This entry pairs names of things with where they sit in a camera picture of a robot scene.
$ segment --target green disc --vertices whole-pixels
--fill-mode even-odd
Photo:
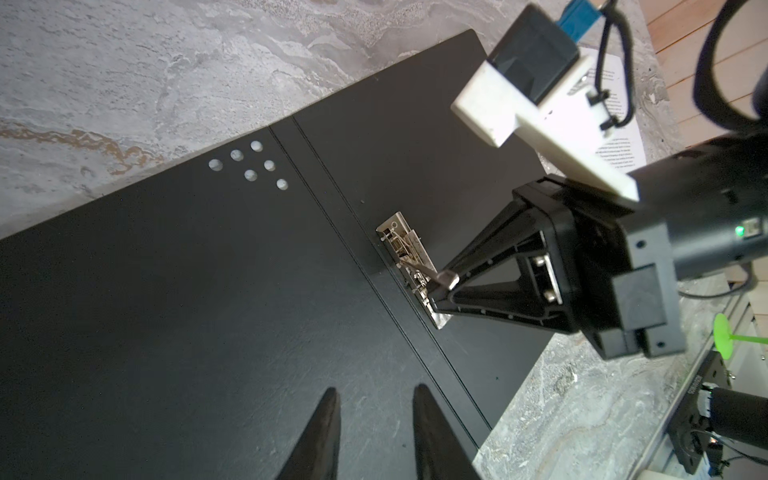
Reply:
[[[715,316],[712,334],[715,337],[715,348],[725,360],[728,360],[733,355],[733,340],[730,338],[730,325],[727,316],[722,313]]]

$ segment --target black panel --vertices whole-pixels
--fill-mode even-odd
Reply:
[[[273,478],[330,386],[340,478],[415,478],[421,382],[474,455],[549,335],[437,332],[373,231],[402,210],[442,265],[541,175],[448,110],[484,57],[462,34],[0,241],[0,477]]]
[[[295,115],[359,227],[393,270],[375,229],[396,211],[441,268],[511,200],[513,188],[544,175],[535,152],[517,137],[490,147],[449,110],[485,59],[475,33],[451,38],[429,54]],[[470,318],[431,330],[491,426],[551,338]]]
[[[341,478],[414,476],[434,384],[269,132],[233,144],[2,241],[3,474],[272,478],[335,386]]]

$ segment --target wire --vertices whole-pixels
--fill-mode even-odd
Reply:
[[[723,437],[721,437],[721,436],[719,436],[719,435],[717,435],[717,434],[715,434],[715,433],[713,433],[713,432],[708,432],[707,430],[699,430],[699,429],[691,429],[691,430],[689,430],[689,431],[688,431],[688,433],[689,433],[689,434],[690,434],[690,433],[694,433],[694,432],[696,432],[696,433],[703,433],[704,435],[708,435],[709,437],[712,437],[713,439],[715,439],[715,440],[717,440],[718,442],[722,443],[723,445],[725,445],[725,446],[726,446],[726,447],[728,447],[729,449],[733,450],[734,452],[738,453],[738,454],[739,454],[739,455],[741,455],[742,457],[744,457],[744,458],[746,458],[746,459],[748,459],[748,460],[752,460],[752,461],[753,461],[753,462],[755,462],[756,464],[759,464],[759,465],[766,465],[766,466],[768,466],[768,460],[766,460],[766,459],[764,459],[764,458],[761,458],[761,457],[756,457],[756,456],[754,456],[754,455],[750,455],[750,454],[748,454],[748,453],[744,453],[744,452],[741,452],[739,449],[736,449],[736,448],[734,448],[732,445],[730,445],[730,444],[726,443],[726,442],[723,440]]]
[[[604,124],[603,129],[610,127],[621,128],[634,117],[634,70],[632,61],[632,30],[627,21],[627,17],[616,9],[617,0],[608,0],[602,8],[601,13],[605,17],[603,26],[603,36],[600,40],[600,49],[598,50],[598,64],[594,70],[594,87],[598,95],[604,95],[603,67],[605,66],[605,53],[608,47],[608,40],[611,36],[611,27],[616,26],[621,38],[621,48],[624,51],[624,86],[627,89],[627,113],[623,120],[619,120],[615,115],[611,115],[609,122]]]
[[[705,117],[727,130],[749,131],[765,127],[767,119],[753,120],[745,117],[739,111],[731,107],[724,99],[717,87],[714,77],[714,58],[717,41],[730,19],[739,11],[747,0],[728,0],[723,9],[717,14],[707,40],[704,42],[699,55],[694,76],[694,103]]]
[[[723,470],[725,468],[730,467],[730,463],[733,460],[739,460],[741,458],[746,458],[746,457],[743,457],[743,456],[739,455],[737,457],[731,457],[731,458],[729,458],[727,460],[720,460],[719,462],[717,462],[714,465],[710,464],[710,471],[709,471],[710,477],[720,477],[720,478],[722,478],[723,477]]]
[[[678,290],[677,294],[682,297],[691,298],[694,300],[711,300],[715,298],[722,298],[724,296],[731,296],[731,295],[737,295],[737,294],[749,292],[757,286],[757,277],[755,277],[755,273],[753,272],[752,262],[745,263],[744,265],[740,265],[740,266],[746,272],[746,280],[744,281],[744,283],[742,283],[741,285],[737,286],[734,289],[731,289],[722,293],[715,293],[714,295],[693,295],[692,293],[686,293],[681,290]]]

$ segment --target marble countertop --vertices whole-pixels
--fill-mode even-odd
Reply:
[[[558,17],[568,0],[542,0]],[[0,237],[272,123],[473,28],[490,51],[522,0],[8,0],[0,5]],[[682,146],[637,0],[649,161]],[[597,46],[599,28],[583,45]],[[618,41],[609,52],[619,55]],[[699,282],[701,292],[722,279]],[[491,478],[625,478],[719,303],[683,300],[685,355],[603,362],[555,335],[475,458]]]

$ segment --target paper document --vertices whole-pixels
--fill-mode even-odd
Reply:
[[[579,50],[582,55],[594,58],[597,64],[597,50],[586,47],[580,47]],[[594,68],[590,68],[587,77],[594,83]],[[611,91],[611,96],[605,101],[608,111],[619,119],[624,118],[627,114],[627,88],[624,86],[624,67],[621,58],[616,55],[605,55],[602,88]],[[611,141],[598,148],[595,153],[624,173],[643,167],[646,164],[645,150],[637,119],[632,118],[627,126],[614,129]]]

